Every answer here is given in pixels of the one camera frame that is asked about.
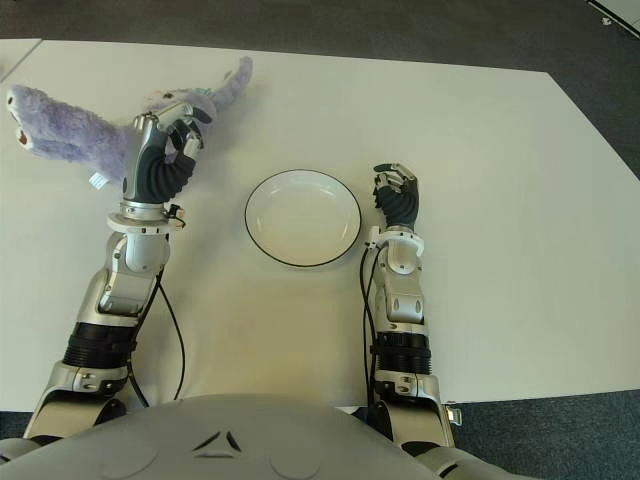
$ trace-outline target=black cable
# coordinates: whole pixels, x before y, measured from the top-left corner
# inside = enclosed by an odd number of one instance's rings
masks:
[[[149,310],[151,310],[151,305],[153,305],[153,301],[156,298],[156,294],[158,293],[158,288],[160,287],[160,280],[162,279],[163,273],[164,273],[164,269],[160,270],[158,275],[156,275],[156,283],[153,286],[153,290],[151,290],[151,295],[149,295],[149,301],[147,302],[147,306],[145,307],[145,309],[140,314],[140,317],[138,318],[138,325],[136,325],[134,338],[138,337],[138,332],[140,332],[140,329],[142,328],[142,324],[146,320],[147,315],[149,314]],[[127,375],[129,377],[129,382],[131,382],[131,388],[133,388],[133,391],[135,392],[136,397],[138,397],[138,401],[142,404],[143,407],[145,408],[148,407],[149,402],[147,401],[147,398],[144,396],[144,393],[142,393],[142,389],[140,388],[140,385],[138,384],[138,380],[136,379],[136,375],[133,372],[133,361],[131,358],[131,353],[129,353],[129,358],[127,359]]]
[[[380,257],[380,253],[382,253],[382,250],[384,250],[386,248],[386,245],[382,248],[378,248],[378,251],[376,252],[376,256],[373,259],[373,264],[371,265],[371,274],[369,275],[369,283],[367,284],[367,288],[365,290],[364,287],[364,261],[365,258],[367,256],[367,253],[369,252],[369,249],[367,249],[367,251],[365,251],[364,255],[362,256],[362,261],[360,262],[360,291],[362,293],[362,299],[364,301],[364,308],[363,308],[363,312],[362,312],[362,322],[363,322],[363,337],[364,337],[364,323],[365,323],[365,318],[368,318],[369,320],[369,331],[371,333],[371,345],[375,345],[376,343],[376,330],[375,330],[375,325],[373,323],[373,315],[371,313],[371,308],[369,307],[369,294],[371,292],[371,285],[373,284],[373,274],[375,273],[375,269],[376,269],[376,265],[378,264],[378,258]],[[375,368],[376,368],[376,354],[372,353],[371,354],[371,368],[369,369],[369,371],[367,372],[367,366],[366,366],[366,339],[363,339],[363,343],[365,344],[365,374],[368,373],[368,379],[366,381],[366,385],[367,385],[367,402],[369,406],[373,405],[373,391],[374,391],[374,382],[375,382]]]
[[[173,313],[173,307],[171,307],[171,302],[169,302],[169,298],[167,298],[167,293],[164,291],[160,280],[158,280],[158,287],[160,287],[160,293],[162,294],[165,303],[167,304],[167,308],[169,309],[169,313],[171,314],[171,320],[173,320],[173,325],[176,327],[176,333],[178,334],[178,340],[180,341],[180,354],[182,356],[182,367],[180,369],[180,383],[178,383],[178,388],[176,389],[176,393],[173,396],[174,400],[178,399],[178,395],[180,395],[180,391],[182,390],[182,382],[184,382],[184,371],[186,366],[186,355],[184,351],[184,341],[182,339],[182,333],[180,332],[180,327],[178,326],[178,320],[176,319],[175,313]]]
[[[138,401],[142,404],[144,408],[149,406],[149,402],[147,401],[144,393],[140,389],[140,385],[138,385],[138,381],[136,380],[136,376],[133,373],[133,365],[131,364],[131,357],[127,360],[127,372],[129,374],[129,383],[131,383],[131,388],[136,392],[136,397],[138,397]]]
[[[182,228],[187,226],[187,222],[185,222],[184,220],[182,220],[181,218],[178,217],[172,217],[174,220],[178,220],[180,223],[182,223]]]
[[[360,291],[364,291],[364,262],[369,254],[369,249],[365,249],[362,254],[362,260],[360,260]],[[364,383],[366,385],[367,403],[370,404],[369,399],[369,367],[367,365],[367,308],[366,306],[362,310],[362,359],[364,360]]]

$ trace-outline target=stuffed animal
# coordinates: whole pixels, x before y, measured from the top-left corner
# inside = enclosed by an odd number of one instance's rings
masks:
[[[243,57],[238,69],[227,74],[219,89],[154,92],[144,99],[142,111],[158,111],[178,102],[189,103],[213,120],[208,123],[196,120],[206,138],[218,113],[242,93],[252,71],[253,62]],[[7,108],[18,122],[16,137],[23,148],[41,157],[82,163],[102,179],[100,186],[106,181],[121,183],[131,126],[107,122],[93,112],[58,102],[40,90],[22,85],[9,89]],[[174,158],[175,149],[169,143],[166,161],[171,162]]]

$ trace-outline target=gray carpet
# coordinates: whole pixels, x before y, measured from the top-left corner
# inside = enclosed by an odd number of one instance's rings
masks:
[[[0,0],[0,38],[545,71],[640,178],[640,42],[601,18],[581,0]],[[640,391],[461,408],[458,446],[512,472],[563,480],[640,478]],[[27,420],[0,413],[0,438],[19,435]]]

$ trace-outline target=white table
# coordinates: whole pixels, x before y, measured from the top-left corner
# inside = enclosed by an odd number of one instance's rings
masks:
[[[216,85],[240,55],[45,41],[12,80],[126,118],[149,90]],[[250,88],[177,199],[188,226],[164,283],[187,346],[186,395],[364,401],[362,248],[322,268],[286,267],[253,245],[243,211],[265,177],[322,170],[360,202],[361,245],[380,222],[371,167],[390,161],[420,179],[416,229],[443,400],[640,387],[640,184],[547,74],[250,55]],[[0,409],[29,410],[104,262],[119,193],[21,150],[0,118]],[[140,382],[152,402],[168,399],[179,350],[161,301],[139,340]]]
[[[598,10],[601,10],[601,6],[605,7],[607,10],[617,15],[618,18],[627,22],[627,24],[634,28],[638,27],[638,22],[640,22],[640,2],[637,2],[636,0],[598,0],[589,3]],[[637,32],[631,33],[636,37],[638,36]]]
[[[38,38],[0,39],[0,82],[11,74],[42,40]]]

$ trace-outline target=white label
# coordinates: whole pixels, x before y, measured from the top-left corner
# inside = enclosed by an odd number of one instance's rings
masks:
[[[107,183],[109,183],[109,179],[106,177],[103,177],[102,175],[100,175],[98,172],[94,173],[93,175],[91,175],[91,178],[89,179],[89,183],[91,185],[93,185],[93,187],[96,190],[100,190],[102,187],[104,187]]]

